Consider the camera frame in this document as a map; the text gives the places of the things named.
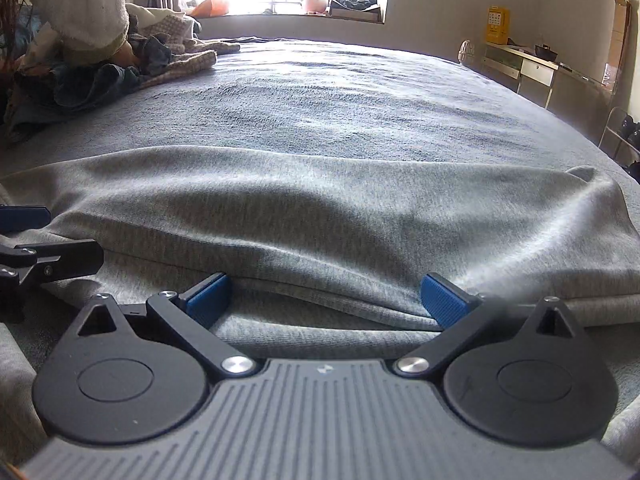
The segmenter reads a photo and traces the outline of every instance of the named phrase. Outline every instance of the cardboard box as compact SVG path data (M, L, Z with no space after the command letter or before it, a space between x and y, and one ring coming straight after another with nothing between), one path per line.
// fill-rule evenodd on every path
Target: cardboard box
M616 83L622 74L625 45L628 40L631 23L631 4L627 0L614 0L616 10L613 17L613 30L609 45L609 57L602 77L602 85L611 92L616 91Z

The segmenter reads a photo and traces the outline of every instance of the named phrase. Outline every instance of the logo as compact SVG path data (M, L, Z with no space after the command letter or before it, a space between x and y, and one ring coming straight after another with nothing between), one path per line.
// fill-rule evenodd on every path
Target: logo
M323 366L319 366L318 368L316 368L322 375L327 375L330 374L331 372L334 371L334 367L332 367L331 365L323 365Z

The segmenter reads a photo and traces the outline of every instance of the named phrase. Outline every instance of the windowsill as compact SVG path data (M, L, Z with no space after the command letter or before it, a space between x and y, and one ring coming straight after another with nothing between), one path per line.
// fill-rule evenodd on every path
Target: windowsill
M223 18L238 18L240 16L263 16L266 18L278 17L278 18L324 18L326 20L342 20L345 22L359 22L370 23L371 25L384 25L385 22L369 22L367 20L357 20L356 18L344 18L342 16L327 16L325 14L225 14L224 16L213 16L211 18L198 18L197 20L220 20Z

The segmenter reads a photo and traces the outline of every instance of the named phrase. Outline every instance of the wall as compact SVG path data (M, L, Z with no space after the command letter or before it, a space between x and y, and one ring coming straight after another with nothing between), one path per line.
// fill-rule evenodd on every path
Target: wall
M223 16L203 20L202 36L336 41L457 60L464 40L482 42L487 9L492 5L511 9L514 40L535 40L540 0L388 0L384 25L308 16Z
M640 52L638 52L638 0L634 6L630 49L617 103L640 119ZM602 79L613 25L613 0L542 0L539 41L558 52L558 61Z

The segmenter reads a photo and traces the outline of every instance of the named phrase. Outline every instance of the white drawer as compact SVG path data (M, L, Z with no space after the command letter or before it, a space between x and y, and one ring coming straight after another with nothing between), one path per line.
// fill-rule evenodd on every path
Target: white drawer
M551 82L554 80L555 70L548 66L540 65L535 61L529 59L522 60L522 68L520 73L532 79L535 79L539 83L546 86L551 86Z
M520 77L520 72L518 72L515 68L511 68L510 66L503 65L499 61L493 60L489 57L482 58L482 63L485 66L490 66L494 70L497 70L498 72L502 72L503 74L506 74L509 77L512 77L514 79L517 79Z

